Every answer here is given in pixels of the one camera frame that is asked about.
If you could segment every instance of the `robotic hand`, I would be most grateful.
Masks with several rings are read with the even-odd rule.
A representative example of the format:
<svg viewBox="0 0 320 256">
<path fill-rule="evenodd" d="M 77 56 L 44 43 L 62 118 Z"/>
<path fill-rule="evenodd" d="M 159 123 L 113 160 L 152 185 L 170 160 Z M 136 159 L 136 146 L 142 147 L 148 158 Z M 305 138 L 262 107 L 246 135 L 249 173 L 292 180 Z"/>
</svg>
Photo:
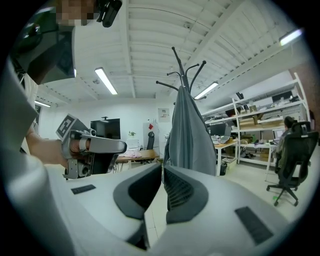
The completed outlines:
<svg viewBox="0 0 320 256">
<path fill-rule="evenodd" d="M 62 155 L 67 159 L 67 169 L 63 177 L 78 179 L 94 174 L 106 174 L 113 169 L 117 157 L 127 150 L 127 144 L 116 139 L 96 137 L 94 129 L 87 128 L 79 119 L 68 114 L 56 134 L 62 141 Z M 74 159 L 70 152 L 71 140 L 79 140 L 83 159 Z M 90 140 L 89 150 L 86 142 Z"/>
</svg>

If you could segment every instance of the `black rubber pad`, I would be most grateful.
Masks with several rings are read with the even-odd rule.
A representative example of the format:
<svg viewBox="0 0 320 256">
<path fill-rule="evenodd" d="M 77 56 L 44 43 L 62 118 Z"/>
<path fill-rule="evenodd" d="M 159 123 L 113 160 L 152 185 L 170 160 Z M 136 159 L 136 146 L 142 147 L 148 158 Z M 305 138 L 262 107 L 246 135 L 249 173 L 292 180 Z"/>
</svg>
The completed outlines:
<svg viewBox="0 0 320 256">
<path fill-rule="evenodd" d="M 94 185 L 86 185 L 86 186 L 80 186 L 80 187 L 76 187 L 76 188 L 72 188 L 71 191 L 72 193 L 76 194 L 80 194 L 83 192 L 87 192 L 89 190 L 93 190 L 96 187 Z"/>
<path fill-rule="evenodd" d="M 256 245 L 263 243 L 273 236 L 271 231 L 249 207 L 236 209 L 235 213 L 249 232 Z"/>
</svg>

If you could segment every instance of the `trash can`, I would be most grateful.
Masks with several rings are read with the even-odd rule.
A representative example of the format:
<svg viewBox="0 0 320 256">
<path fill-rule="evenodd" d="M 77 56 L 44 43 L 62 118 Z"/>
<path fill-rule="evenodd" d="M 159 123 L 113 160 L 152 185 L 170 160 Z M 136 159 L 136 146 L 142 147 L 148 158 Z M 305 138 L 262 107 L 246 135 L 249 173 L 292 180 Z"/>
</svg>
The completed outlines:
<svg viewBox="0 0 320 256">
<path fill-rule="evenodd" d="M 226 175 L 226 171 L 227 171 L 227 164 L 223 162 L 220 167 L 220 176 Z"/>
</svg>

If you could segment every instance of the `ceiling light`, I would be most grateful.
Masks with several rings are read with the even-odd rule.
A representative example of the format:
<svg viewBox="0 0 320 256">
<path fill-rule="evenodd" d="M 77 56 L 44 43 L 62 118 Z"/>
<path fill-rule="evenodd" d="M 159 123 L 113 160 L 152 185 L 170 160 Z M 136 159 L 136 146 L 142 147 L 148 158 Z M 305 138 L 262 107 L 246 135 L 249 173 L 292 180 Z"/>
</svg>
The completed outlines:
<svg viewBox="0 0 320 256">
<path fill-rule="evenodd" d="M 34 101 L 34 103 L 35 104 L 37 104 L 37 105 L 41 105 L 41 106 L 45 106 L 45 107 L 48 107 L 48 108 L 51 108 L 51 106 L 50 105 L 48 105 L 48 104 L 44 104 L 44 103 L 42 103 L 42 102 L 39 102 L 39 101 Z"/>
<path fill-rule="evenodd" d="M 201 92 L 199 95 L 195 97 L 195 99 L 200 99 L 202 96 L 210 92 L 213 88 L 215 88 L 218 85 L 217 82 L 213 82 L 208 88 L 206 88 L 203 92 Z"/>
<path fill-rule="evenodd" d="M 104 69 L 102 67 L 98 67 L 94 71 L 99 76 L 99 78 L 104 83 L 104 85 L 109 89 L 110 93 L 112 95 L 117 95 L 118 93 L 116 92 L 115 88 L 113 87 L 113 85 L 109 81 Z"/>
<path fill-rule="evenodd" d="M 290 43 L 292 40 L 296 39 L 297 37 L 301 36 L 303 34 L 303 30 L 301 29 L 297 29 L 293 32 L 291 32 L 290 34 L 287 34 L 283 37 L 280 38 L 280 45 L 284 46 L 288 43 Z"/>
</svg>

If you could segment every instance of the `ceiling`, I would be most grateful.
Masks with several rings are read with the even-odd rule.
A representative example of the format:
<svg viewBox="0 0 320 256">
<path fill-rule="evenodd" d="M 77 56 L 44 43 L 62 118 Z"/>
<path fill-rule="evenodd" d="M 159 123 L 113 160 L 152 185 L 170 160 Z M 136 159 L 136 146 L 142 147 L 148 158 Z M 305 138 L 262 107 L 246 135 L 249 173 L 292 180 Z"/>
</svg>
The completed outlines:
<svg viewBox="0 0 320 256">
<path fill-rule="evenodd" d="M 193 96 L 214 81 L 227 88 L 230 81 L 284 50 L 279 38 L 294 28 L 264 0 L 123 0 L 112 27 L 96 21 L 75 27 L 76 78 L 40 85 L 38 100 L 60 106 L 110 97 L 172 95 L 172 89 L 155 83 L 181 85 L 178 76 L 167 76 L 179 70 L 172 46 L 185 70 L 206 61 Z M 118 95 L 111 95 L 99 81 L 98 67 L 104 68 Z M 188 72 L 190 82 L 196 71 Z"/>
</svg>

